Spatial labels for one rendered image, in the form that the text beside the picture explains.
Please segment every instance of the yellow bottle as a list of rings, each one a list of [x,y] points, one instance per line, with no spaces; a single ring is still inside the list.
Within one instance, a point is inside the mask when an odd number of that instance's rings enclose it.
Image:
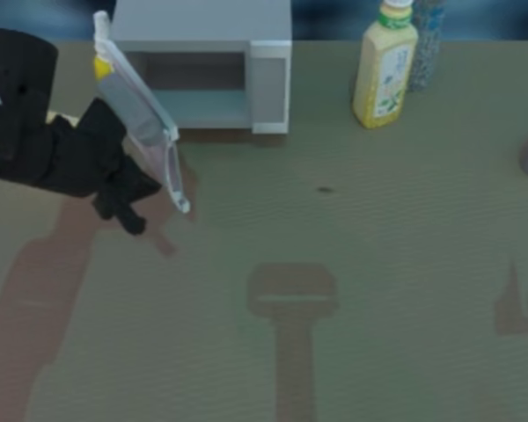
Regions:
[[[94,46],[96,48],[94,74],[96,75],[97,81],[114,72],[114,68],[110,64],[105,48],[101,43],[101,41],[109,38],[109,27],[109,16],[105,11],[97,11],[94,13]]]
[[[418,32],[413,0],[384,0],[365,32],[352,109],[366,128],[395,121],[402,110]]]

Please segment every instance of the bottle label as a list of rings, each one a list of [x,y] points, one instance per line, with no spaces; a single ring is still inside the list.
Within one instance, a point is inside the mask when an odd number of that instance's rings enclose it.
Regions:
[[[412,16],[405,16],[404,18],[390,18],[383,13],[379,14],[378,22],[381,26],[387,29],[404,29],[411,25]]]
[[[407,85],[407,73],[413,55],[410,44],[392,48],[381,57],[379,63],[378,91],[373,111],[375,118],[396,112]]]

